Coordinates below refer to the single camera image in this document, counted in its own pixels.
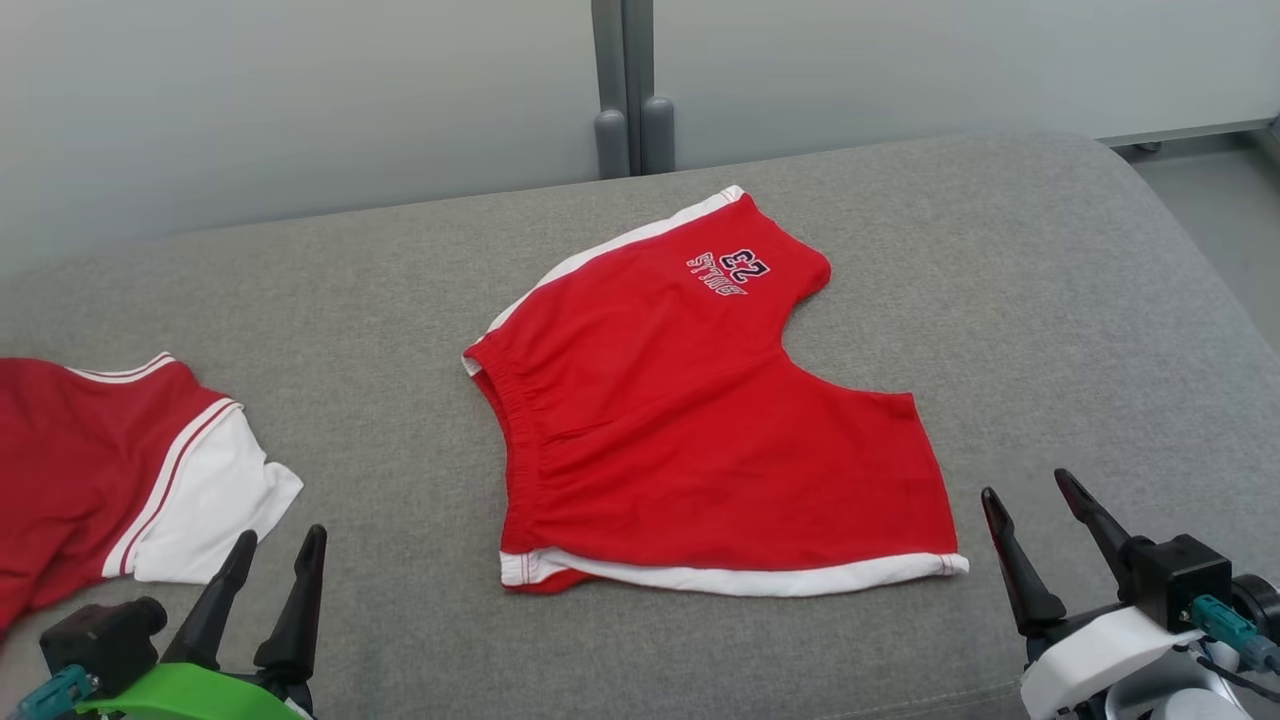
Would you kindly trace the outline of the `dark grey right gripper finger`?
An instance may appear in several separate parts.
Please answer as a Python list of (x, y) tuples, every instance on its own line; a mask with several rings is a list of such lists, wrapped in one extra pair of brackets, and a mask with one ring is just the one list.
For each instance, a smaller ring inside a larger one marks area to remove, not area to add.
[(1117, 600), (1133, 601), (1137, 575), (1132, 556), (1137, 548), (1151, 546), (1146, 536), (1132, 536), (1069, 471), (1056, 470), (1055, 482), (1073, 516), (1085, 525), (1117, 583)]
[(982, 507), (1018, 633), (1024, 638), (1041, 638), (1065, 620), (1065, 605), (1050, 592), (1027, 557), (1016, 538), (1015, 523), (993, 488), (982, 489)]

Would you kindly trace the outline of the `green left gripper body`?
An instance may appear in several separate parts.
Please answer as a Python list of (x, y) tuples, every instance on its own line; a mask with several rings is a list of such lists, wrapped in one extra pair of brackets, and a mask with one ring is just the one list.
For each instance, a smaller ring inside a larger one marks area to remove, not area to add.
[(113, 698), (86, 700), (78, 715), (122, 714), (132, 720), (316, 720), (255, 675), (218, 673), (193, 664), (159, 664)]

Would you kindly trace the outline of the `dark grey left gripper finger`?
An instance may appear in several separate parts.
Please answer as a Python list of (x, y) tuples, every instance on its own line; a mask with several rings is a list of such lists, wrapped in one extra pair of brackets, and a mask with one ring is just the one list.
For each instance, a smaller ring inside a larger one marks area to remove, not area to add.
[(220, 667), (218, 652), (232, 606), (248, 578), (257, 543), (259, 536), (255, 530), (244, 530), (237, 537), (223, 565), (205, 585), (204, 592), (161, 653), (160, 664), (191, 664), (204, 669)]
[(294, 560), (294, 582), (269, 638), (255, 653), (266, 682), (307, 682), (314, 674), (320, 624), (326, 528), (312, 525)]

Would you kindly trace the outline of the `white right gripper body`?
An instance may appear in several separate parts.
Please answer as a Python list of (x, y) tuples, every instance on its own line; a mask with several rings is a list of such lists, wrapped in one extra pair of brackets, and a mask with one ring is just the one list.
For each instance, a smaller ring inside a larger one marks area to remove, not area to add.
[(1107, 612), (1048, 647), (1021, 675), (1020, 697), (1032, 720), (1052, 720), (1157, 661), (1174, 646), (1199, 639), (1172, 633), (1137, 607)]

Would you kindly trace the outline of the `red and white jersey shirt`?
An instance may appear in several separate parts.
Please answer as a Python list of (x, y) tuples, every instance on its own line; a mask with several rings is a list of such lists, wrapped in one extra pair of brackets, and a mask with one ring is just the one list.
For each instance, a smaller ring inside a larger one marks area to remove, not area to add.
[(207, 583), (303, 487), (170, 354), (125, 372), (0, 357), (0, 642), (106, 579)]

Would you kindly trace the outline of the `red shorts with white trim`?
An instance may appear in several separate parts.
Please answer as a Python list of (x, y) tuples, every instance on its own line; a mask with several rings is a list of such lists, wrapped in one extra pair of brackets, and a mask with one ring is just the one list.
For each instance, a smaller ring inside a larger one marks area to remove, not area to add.
[(497, 316), (462, 364), (506, 442), (503, 588), (801, 598), (965, 575), (914, 397), (785, 348), (831, 272), (730, 186)]

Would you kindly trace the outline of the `white cloth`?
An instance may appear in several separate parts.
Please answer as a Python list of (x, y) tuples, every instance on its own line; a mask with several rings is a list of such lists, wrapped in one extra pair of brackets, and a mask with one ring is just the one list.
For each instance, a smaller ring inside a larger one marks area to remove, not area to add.
[[(970, 573), (814, 600), (507, 594), (503, 442), (463, 348), (557, 263), (731, 184), (832, 263), (791, 356), (916, 397)], [(1115, 596), (1056, 468), (1128, 530), (1280, 582), (1280, 355), (1149, 186), (1074, 135), (246, 225), (0, 282), (0, 354), (120, 370), (161, 351), (243, 402), (306, 484), (259, 547), (227, 667), (328, 528), (323, 720), (1023, 720), (980, 489), (1070, 611)]]

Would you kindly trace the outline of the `grey floor rail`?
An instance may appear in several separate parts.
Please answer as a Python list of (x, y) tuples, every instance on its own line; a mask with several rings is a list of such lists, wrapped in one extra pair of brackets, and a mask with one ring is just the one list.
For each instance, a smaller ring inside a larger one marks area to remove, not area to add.
[(1097, 138), (1096, 141), (1110, 149), (1137, 149), (1138, 152), (1158, 152), (1167, 143), (1179, 143), (1184, 141), (1198, 142), (1203, 138), (1219, 138), (1240, 133), (1253, 133), (1256, 131), (1267, 131), (1271, 129), (1277, 120), (1280, 120), (1280, 117), (1265, 117), (1260, 119), (1211, 126), (1110, 136)]

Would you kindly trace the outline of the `grey partition door frame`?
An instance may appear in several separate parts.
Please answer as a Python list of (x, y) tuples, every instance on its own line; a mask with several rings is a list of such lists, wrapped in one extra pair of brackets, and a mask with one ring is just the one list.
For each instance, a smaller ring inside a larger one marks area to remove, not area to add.
[(653, 0), (590, 0), (600, 178), (675, 170), (675, 104), (657, 92)]

